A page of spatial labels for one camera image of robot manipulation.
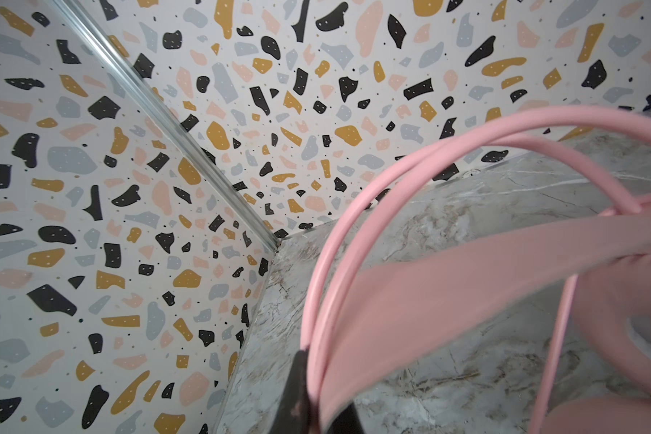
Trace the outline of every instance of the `terrazzo wall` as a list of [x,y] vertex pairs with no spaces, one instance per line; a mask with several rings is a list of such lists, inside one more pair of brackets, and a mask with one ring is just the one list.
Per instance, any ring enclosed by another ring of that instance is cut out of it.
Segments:
[[[651,109],[651,0],[83,4],[280,237],[337,218],[401,156],[496,117]],[[515,152],[486,147],[435,180]]]
[[43,0],[0,1],[0,433],[207,433],[270,256]]

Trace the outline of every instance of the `wallpaper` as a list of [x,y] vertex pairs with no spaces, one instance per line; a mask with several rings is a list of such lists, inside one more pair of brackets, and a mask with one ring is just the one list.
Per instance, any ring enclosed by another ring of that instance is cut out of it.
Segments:
[[[651,0],[83,4],[279,237],[336,219],[397,159],[497,117],[651,109]],[[516,152],[487,146],[434,180]]]
[[0,433],[208,433],[256,239],[43,0],[0,1]]

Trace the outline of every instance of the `marble floor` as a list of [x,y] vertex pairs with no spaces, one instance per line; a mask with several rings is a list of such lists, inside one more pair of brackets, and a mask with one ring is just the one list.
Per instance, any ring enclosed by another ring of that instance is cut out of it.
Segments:
[[[603,132],[570,145],[607,167],[635,195],[651,192],[651,147]],[[364,268],[413,260],[506,230],[596,214],[608,206],[580,175],[529,153],[414,197],[385,230]],[[298,349],[310,274],[334,224],[283,241],[217,433],[269,430]],[[560,290],[561,282],[544,288],[359,395],[356,407],[365,431],[524,433]],[[570,326],[550,405],[606,394],[642,395]]]

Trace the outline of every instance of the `terrazzo patterned panel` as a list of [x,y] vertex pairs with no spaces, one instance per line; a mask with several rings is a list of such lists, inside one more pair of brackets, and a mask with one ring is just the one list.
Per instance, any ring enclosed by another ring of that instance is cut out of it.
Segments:
[[255,239],[44,1],[0,1],[0,433],[207,433]]
[[[402,156],[497,117],[651,109],[651,0],[83,4],[280,237],[337,218]],[[517,152],[487,146],[434,180]]]

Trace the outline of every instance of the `silver metal trim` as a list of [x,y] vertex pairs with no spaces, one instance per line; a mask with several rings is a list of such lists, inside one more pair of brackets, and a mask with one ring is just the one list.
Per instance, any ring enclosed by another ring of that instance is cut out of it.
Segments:
[[113,74],[115,79],[128,91],[132,100],[140,105],[147,116],[178,146],[183,155],[217,190],[217,194],[241,217],[261,243],[270,251],[276,251],[279,244],[278,238],[263,224],[263,220],[246,203],[243,196],[234,190],[234,186],[217,166],[208,161],[200,145],[181,127],[165,104],[135,73],[131,65],[111,44],[103,29],[78,0],[51,0],[51,3],[66,24],[89,45],[106,70]]

